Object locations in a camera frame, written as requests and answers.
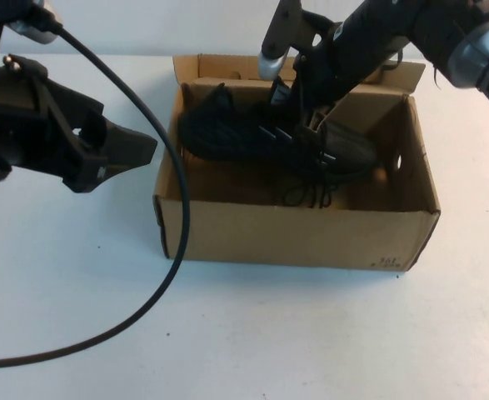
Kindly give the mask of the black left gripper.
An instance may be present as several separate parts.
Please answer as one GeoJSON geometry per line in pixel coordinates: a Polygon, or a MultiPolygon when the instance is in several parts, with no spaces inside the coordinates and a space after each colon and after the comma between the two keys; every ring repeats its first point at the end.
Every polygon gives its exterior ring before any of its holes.
{"type": "Polygon", "coordinates": [[[62,178],[74,193],[90,193],[129,170],[148,165],[157,140],[142,132],[102,123],[100,157],[74,133],[103,105],[54,82],[39,62],[7,55],[0,66],[0,182],[14,167],[62,178]]]}

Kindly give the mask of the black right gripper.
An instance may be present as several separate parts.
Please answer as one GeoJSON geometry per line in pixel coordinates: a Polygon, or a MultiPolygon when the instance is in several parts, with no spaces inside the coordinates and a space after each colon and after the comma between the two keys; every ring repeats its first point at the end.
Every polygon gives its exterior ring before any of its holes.
{"type": "Polygon", "coordinates": [[[350,88],[332,66],[330,46],[342,22],[327,22],[324,27],[302,22],[292,46],[298,51],[293,69],[296,78],[287,99],[287,123],[306,125],[308,132],[324,133],[328,115],[336,101],[350,88]]]}

